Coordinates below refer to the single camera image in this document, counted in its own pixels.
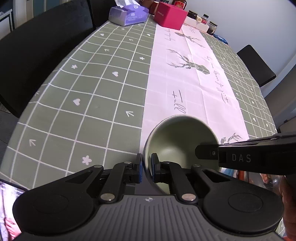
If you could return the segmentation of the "person right hand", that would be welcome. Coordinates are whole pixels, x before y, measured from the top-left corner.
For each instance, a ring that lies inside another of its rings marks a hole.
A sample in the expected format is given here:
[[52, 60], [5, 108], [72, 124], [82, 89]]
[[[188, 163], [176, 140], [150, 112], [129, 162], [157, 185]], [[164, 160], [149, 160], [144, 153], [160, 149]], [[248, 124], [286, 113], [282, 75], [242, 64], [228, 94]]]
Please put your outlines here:
[[285, 209], [283, 214], [283, 222], [287, 234], [285, 240], [295, 240], [295, 188], [283, 177], [279, 190]]

